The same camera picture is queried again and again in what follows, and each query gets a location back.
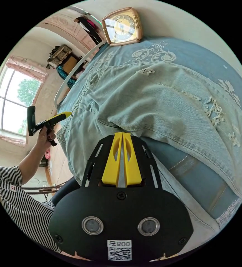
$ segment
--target pink curtain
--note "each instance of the pink curtain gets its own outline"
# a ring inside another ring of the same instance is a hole
[[[17,145],[19,147],[25,147],[26,146],[26,141],[22,139],[16,139],[16,138],[10,138],[7,136],[0,135],[0,139],[4,140],[6,142],[9,142],[13,145]]]
[[[30,78],[34,78],[41,83],[44,83],[48,77],[46,67],[20,56],[11,56],[6,63],[6,66],[27,75]]]

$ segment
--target label sticker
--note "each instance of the label sticker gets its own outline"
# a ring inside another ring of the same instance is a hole
[[[10,184],[10,191],[17,192],[16,186]]]
[[[132,261],[131,240],[107,240],[109,261]]]

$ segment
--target ripped jeans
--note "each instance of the ripped jeans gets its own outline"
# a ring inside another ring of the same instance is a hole
[[[183,201],[194,227],[181,253],[210,240],[231,219],[242,201],[242,111],[218,84],[174,63],[96,70],[88,76],[73,116],[57,134],[80,183],[98,141],[115,132],[130,132],[186,153],[218,174],[235,196],[221,222],[161,163],[162,157],[156,157],[163,188]]]

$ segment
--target person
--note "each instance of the person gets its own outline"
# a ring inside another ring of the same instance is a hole
[[[0,202],[14,223],[30,239],[57,253],[87,260],[77,254],[71,256],[61,251],[51,237],[48,225],[55,208],[52,201],[41,203],[22,189],[35,175],[55,137],[54,130],[47,135],[47,128],[43,127],[35,146],[18,166],[0,166]]]

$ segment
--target striped shirt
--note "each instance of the striped shirt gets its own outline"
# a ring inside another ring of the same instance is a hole
[[[54,205],[51,201],[40,203],[21,186],[22,175],[17,166],[0,166],[0,195],[3,207],[10,218],[29,238],[60,253],[61,250],[48,230]]]

